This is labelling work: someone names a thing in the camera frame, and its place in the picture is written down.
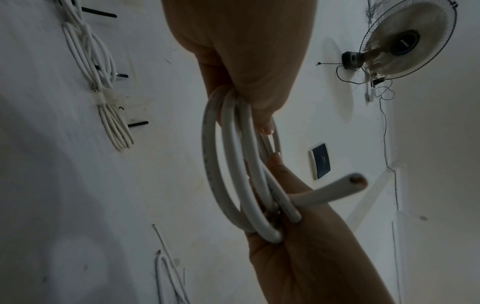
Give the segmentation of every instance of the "person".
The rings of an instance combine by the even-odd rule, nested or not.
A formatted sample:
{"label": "person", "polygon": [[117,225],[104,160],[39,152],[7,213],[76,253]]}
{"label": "person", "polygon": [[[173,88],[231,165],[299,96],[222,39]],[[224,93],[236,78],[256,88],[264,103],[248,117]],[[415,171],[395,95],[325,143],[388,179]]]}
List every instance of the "person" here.
{"label": "person", "polygon": [[[271,134],[273,113],[290,94],[310,41],[316,0],[162,0],[173,36],[194,53],[210,95],[233,85],[252,107],[256,129]],[[288,194],[310,191],[279,154],[268,168]],[[268,303],[393,300],[345,222],[328,205],[281,219],[281,244],[248,235],[250,261]]]}

